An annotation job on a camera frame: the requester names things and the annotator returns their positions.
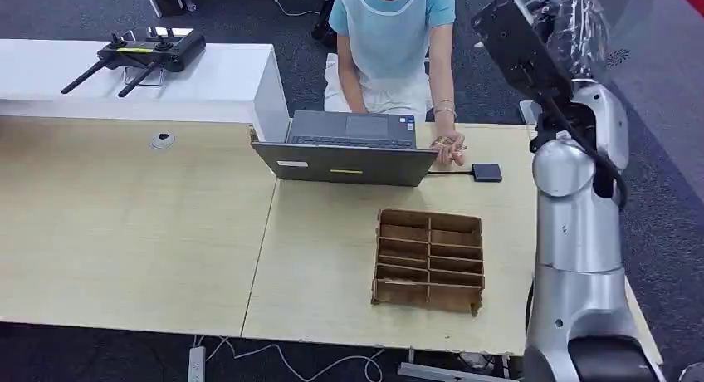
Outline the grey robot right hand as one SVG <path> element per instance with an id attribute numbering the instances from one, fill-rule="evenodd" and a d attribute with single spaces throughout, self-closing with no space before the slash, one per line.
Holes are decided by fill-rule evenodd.
<path id="1" fill-rule="evenodd" d="M 530 0 L 532 26 L 574 79 L 606 71 L 609 25 L 594 0 Z"/>

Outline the person's left hand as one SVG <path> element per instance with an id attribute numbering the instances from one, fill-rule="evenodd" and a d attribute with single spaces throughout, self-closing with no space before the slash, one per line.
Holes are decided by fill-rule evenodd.
<path id="1" fill-rule="evenodd" d="M 441 166 L 463 166 L 465 164 L 464 151 L 466 137 L 455 130 L 436 132 L 436 137 L 430 149 L 437 153 L 437 163 Z"/>

